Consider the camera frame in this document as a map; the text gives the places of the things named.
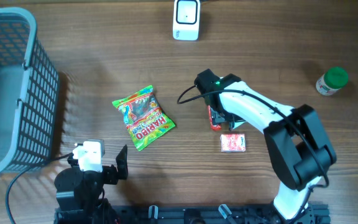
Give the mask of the small red candy bar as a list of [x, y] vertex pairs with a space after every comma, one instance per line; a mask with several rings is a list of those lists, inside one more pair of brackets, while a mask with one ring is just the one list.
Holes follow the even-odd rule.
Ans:
[[216, 112], [208, 106], [208, 114], [209, 114], [209, 123], [210, 127], [213, 131], [219, 131], [221, 130], [222, 126], [216, 121]]

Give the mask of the red snack packet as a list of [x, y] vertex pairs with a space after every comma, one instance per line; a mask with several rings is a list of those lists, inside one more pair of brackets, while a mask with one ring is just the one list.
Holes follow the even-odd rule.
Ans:
[[222, 134], [220, 140], [222, 152], [246, 151], [245, 134]]

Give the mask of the green Haribo candy bag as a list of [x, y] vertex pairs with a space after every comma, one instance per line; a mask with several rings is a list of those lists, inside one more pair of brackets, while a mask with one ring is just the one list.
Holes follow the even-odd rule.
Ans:
[[152, 85], [114, 100], [112, 105], [122, 114], [126, 129], [138, 151], [176, 126], [161, 109]]

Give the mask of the green lid plastic jar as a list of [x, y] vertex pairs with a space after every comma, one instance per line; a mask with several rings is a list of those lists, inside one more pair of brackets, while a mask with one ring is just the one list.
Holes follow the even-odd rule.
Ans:
[[345, 87], [349, 81], [348, 73], [341, 67], [330, 68], [316, 81], [316, 90], [324, 96], [331, 96]]

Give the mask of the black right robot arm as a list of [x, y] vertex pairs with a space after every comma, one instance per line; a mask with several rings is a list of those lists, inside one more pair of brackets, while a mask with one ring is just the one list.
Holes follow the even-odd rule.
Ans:
[[249, 123], [263, 135], [272, 167], [280, 180], [273, 207], [285, 223], [305, 217], [315, 188], [329, 185], [327, 172], [337, 161], [317, 112], [308, 105], [282, 105], [252, 90], [241, 78], [197, 74], [194, 86], [210, 107], [211, 124], [235, 129]]

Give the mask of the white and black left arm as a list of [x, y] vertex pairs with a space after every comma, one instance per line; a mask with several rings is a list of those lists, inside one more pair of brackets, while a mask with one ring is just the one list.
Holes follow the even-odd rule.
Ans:
[[82, 171], [73, 156], [71, 165], [55, 178], [57, 202], [54, 222], [64, 224], [109, 223], [120, 224], [117, 212], [104, 197], [104, 185], [116, 185], [128, 177], [127, 146], [116, 156], [117, 165], [102, 166], [102, 171]]

